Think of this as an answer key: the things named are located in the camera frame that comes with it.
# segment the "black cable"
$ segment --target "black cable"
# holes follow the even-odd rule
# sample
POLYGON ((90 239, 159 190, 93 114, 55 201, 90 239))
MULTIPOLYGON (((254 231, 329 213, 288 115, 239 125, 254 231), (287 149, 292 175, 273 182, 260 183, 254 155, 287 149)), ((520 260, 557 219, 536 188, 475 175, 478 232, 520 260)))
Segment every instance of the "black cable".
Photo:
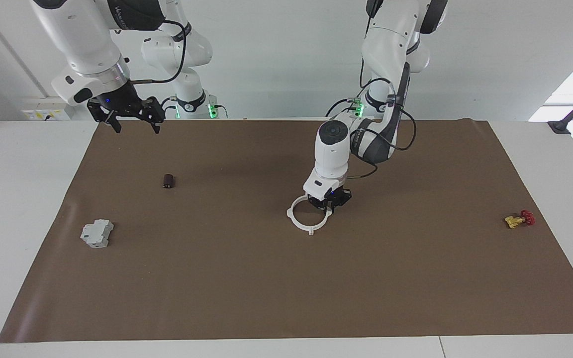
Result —
POLYGON ((223 106, 222 104, 216 104, 214 108, 222 108, 225 109, 225 115, 227 115, 227 119, 229 119, 229 111, 227 111, 227 107, 223 106))
POLYGON ((352 139, 352 137, 353 137, 353 134, 355 134, 355 133, 357 133, 357 132, 371 132, 371 133, 375 134, 376 136, 378 136, 378 138, 380 138, 380 140, 383 140, 384 143, 386 143, 387 145, 389 145, 389 147, 392 147, 392 148, 394 148, 394 149, 396 149, 396 150, 399 150, 399 151, 401 151, 401 152, 405 152, 406 150, 411 149, 412 145, 414 144, 414 140, 417 138, 417 122, 416 122, 416 120, 415 120, 407 111, 404 111, 403 108, 400 108, 400 111, 401 111, 402 113, 404 113, 405 115, 407 115, 408 118, 410 118, 410 120, 411 120, 411 122, 412 122, 412 127, 413 127, 412 140, 410 141, 410 143, 409 143, 406 147, 400 148, 400 147, 394 145, 393 143, 389 142, 386 138, 384 138, 384 136, 382 136, 381 133, 378 133, 378 132, 376 132, 376 131, 373 131, 372 129, 369 129, 369 128, 360 128, 360 129, 354 130, 354 131, 351 133, 351 139, 352 139))
POLYGON ((374 165, 373 163, 367 162, 362 160, 362 162, 364 163, 368 163, 369 165, 373 166, 373 171, 368 173, 368 174, 364 174, 364 175, 357 175, 356 177, 348 177, 346 178, 347 180, 353 180, 353 179, 362 179, 362 178, 366 178, 366 177, 370 177, 371 175, 375 174, 377 172, 377 170, 379 169, 379 167, 377 167, 377 165, 374 165))
POLYGON ((169 100, 171 100, 171 97, 167 97, 166 99, 164 99, 163 102, 161 102, 161 107, 164 107, 165 104, 166 104, 169 100))
MULTIPOLYGON (((357 94, 357 96, 355 96, 356 98, 359 98, 362 93, 364 93, 364 91, 368 88, 368 86, 370 86, 371 84, 374 84, 377 81, 383 81, 386 82, 387 84, 390 84, 390 80, 389 79, 384 79, 384 77, 379 77, 379 79, 372 79, 370 81, 368 81, 364 86, 362 86, 362 90, 357 94)), ((395 88, 393 86, 390 86, 390 88, 393 89, 393 94, 395 95, 395 97, 397 96, 397 92, 395 91, 395 88)))
MULTIPOLYGON (((366 33, 364 34, 364 38, 366 39, 366 35, 368 35, 368 30, 371 29, 371 20, 373 18, 369 16, 368 23, 366 23, 366 33)), ((360 87, 363 86, 362 84, 362 77, 364 75, 364 58, 362 57, 362 68, 360 68, 360 87)))
POLYGON ((187 35, 188 34, 185 34, 185 27, 180 22, 176 22, 176 21, 172 21, 172 20, 163 20, 163 22, 164 23, 171 23, 172 25, 179 26, 181 28, 183 34, 185 35, 185 38, 183 39, 183 54, 180 58, 180 66, 178 67, 176 74, 173 75, 173 77, 171 77, 170 79, 166 79, 166 80, 136 80, 136 81, 132 81, 132 84, 134 84, 134 85, 168 84, 169 82, 172 82, 173 80, 177 79, 177 77, 180 75, 181 71, 183 70, 183 66, 185 65, 185 53, 187 52, 187 35))
POLYGON ((330 115, 330 113, 333 111, 333 109, 335 109, 337 106, 341 105, 342 103, 348 102, 348 101, 349 101, 348 98, 344 98, 344 99, 341 99, 341 100, 337 101, 337 102, 336 102, 335 104, 333 104, 333 106, 328 110, 328 112, 327 112, 327 114, 326 114, 325 116, 330 115))

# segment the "brown paper mat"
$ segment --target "brown paper mat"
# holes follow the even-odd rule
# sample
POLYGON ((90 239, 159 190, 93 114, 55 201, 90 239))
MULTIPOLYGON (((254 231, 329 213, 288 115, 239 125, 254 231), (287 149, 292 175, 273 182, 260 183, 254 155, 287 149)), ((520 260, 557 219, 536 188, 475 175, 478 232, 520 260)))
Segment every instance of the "brown paper mat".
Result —
POLYGON ((100 126, 0 342, 573 333, 573 268, 486 122, 420 122, 309 237, 285 211, 319 125, 100 126))

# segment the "red valve handle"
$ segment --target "red valve handle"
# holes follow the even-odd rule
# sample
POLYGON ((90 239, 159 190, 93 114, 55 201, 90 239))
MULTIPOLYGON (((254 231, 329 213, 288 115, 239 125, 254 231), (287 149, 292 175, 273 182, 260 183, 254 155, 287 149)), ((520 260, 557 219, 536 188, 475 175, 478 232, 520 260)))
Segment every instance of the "red valve handle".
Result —
POLYGON ((525 218, 525 224, 527 224, 527 226, 536 224, 536 219, 534 218, 534 214, 531 211, 521 211, 521 217, 525 218))

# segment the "green indicator light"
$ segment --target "green indicator light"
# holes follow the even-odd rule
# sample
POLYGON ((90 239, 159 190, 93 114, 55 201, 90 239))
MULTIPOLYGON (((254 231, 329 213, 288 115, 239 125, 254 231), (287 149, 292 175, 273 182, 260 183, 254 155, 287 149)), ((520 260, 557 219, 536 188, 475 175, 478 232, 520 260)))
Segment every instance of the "green indicator light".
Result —
POLYGON ((213 104, 209 105, 209 116, 211 116, 211 118, 216 118, 218 116, 218 110, 216 110, 216 107, 214 107, 213 104))
POLYGON ((359 107, 357 107, 357 111, 355 111, 356 116, 362 116, 364 114, 364 104, 360 103, 359 107))

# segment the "white ring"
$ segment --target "white ring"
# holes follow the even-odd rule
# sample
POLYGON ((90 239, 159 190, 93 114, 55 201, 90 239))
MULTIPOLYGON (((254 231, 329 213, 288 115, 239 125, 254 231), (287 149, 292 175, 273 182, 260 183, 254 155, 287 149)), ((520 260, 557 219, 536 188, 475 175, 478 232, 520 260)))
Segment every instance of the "white ring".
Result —
POLYGON ((314 234, 314 232, 318 229, 321 229, 322 226, 324 226, 328 220, 328 217, 330 217, 330 215, 333 215, 333 210, 330 208, 327 208, 327 215, 325 215, 324 219, 320 222, 320 224, 314 225, 314 226, 306 226, 300 222, 298 222, 295 218, 295 215, 293 214, 293 209, 295 208, 296 205, 300 204, 301 202, 304 201, 309 201, 309 197, 308 195, 304 195, 301 197, 298 197, 293 204, 291 205, 291 207, 286 211, 286 214, 289 218, 291 218, 291 221, 293 222, 293 224, 300 230, 304 230, 304 231, 308 231, 309 235, 314 234))

